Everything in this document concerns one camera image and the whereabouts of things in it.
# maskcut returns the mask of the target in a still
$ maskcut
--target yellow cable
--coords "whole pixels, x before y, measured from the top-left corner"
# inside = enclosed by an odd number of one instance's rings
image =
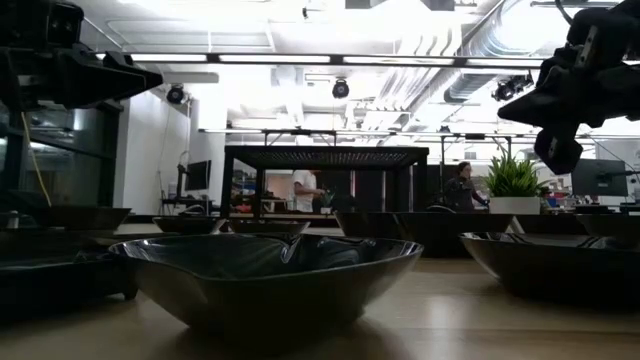
[[[29,149],[31,150],[31,159],[33,160],[33,167],[36,168],[36,174],[38,175],[38,181],[40,182],[40,188],[44,193],[44,197],[47,198],[47,204],[51,207],[51,198],[49,197],[49,193],[47,189],[44,187],[44,181],[42,181],[42,175],[40,174],[40,168],[38,167],[38,161],[36,160],[36,153],[31,149],[31,137],[29,136],[29,125],[27,125],[27,118],[22,115],[22,123],[24,124],[24,136],[27,138],[27,144],[29,145]]]

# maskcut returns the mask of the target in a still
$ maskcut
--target green plant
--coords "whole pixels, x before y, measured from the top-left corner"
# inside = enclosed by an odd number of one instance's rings
[[[322,203],[322,207],[331,207],[331,201],[333,201],[333,197],[336,194],[330,190],[325,190],[324,194],[320,196],[320,202]]]
[[[500,159],[491,159],[487,187],[494,197],[536,197],[548,181],[538,182],[530,160],[517,162],[506,152]]]

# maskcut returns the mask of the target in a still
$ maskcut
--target ceiling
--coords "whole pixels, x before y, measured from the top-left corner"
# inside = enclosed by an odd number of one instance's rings
[[[532,7],[530,0],[456,0],[453,11],[433,11],[422,0],[376,0],[381,4],[369,9],[350,8],[368,1],[74,0],[87,19],[82,40],[98,51],[540,57],[561,46],[568,29],[557,9]],[[487,16],[499,3],[502,7]],[[302,16],[303,7],[308,19]],[[491,93],[498,81],[518,74],[513,71],[185,64],[154,68],[165,75],[217,73],[228,121],[236,128],[436,131],[445,125],[460,132],[535,131],[495,115],[502,104]],[[346,99],[331,95],[338,78],[349,84]],[[246,142],[250,136],[228,138]],[[379,140],[356,139],[363,145]],[[420,141],[409,144],[419,146]]]

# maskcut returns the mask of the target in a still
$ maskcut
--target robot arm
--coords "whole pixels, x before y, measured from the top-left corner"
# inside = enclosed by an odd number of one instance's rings
[[[498,115],[541,127],[536,154],[554,173],[569,173],[582,153],[574,140],[581,123],[596,128],[613,117],[640,119],[640,66],[623,62],[639,50],[640,0],[581,10],[565,47],[542,63],[536,89]]]
[[[49,100],[68,109],[122,100],[163,83],[130,56],[100,60],[80,43],[84,12],[59,0],[0,0],[0,100],[18,111]]]

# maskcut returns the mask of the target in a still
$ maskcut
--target computer monitor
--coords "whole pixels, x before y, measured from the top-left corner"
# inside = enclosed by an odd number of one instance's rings
[[[187,166],[186,191],[207,190],[211,178],[211,160],[189,164]]]
[[[623,161],[580,159],[571,173],[573,194],[628,196],[625,170]]]

